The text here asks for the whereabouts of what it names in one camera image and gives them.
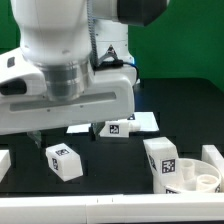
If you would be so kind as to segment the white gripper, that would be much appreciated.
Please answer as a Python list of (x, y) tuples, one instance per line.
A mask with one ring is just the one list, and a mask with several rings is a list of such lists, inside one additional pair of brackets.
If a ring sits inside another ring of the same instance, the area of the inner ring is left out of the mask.
[(50, 100), (43, 72), (15, 49), (0, 55), (0, 135), (28, 132), (38, 148), (38, 130), (93, 123), (97, 140), (104, 121), (124, 119), (135, 109), (135, 71), (129, 66), (86, 76), (86, 85), (70, 99)]

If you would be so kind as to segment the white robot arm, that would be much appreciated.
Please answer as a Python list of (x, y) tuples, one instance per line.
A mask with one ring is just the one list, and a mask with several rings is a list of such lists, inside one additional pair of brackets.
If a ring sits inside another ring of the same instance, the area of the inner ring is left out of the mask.
[(130, 117), (138, 72), (128, 27), (169, 0), (10, 0), (18, 48), (0, 54), (0, 135)]

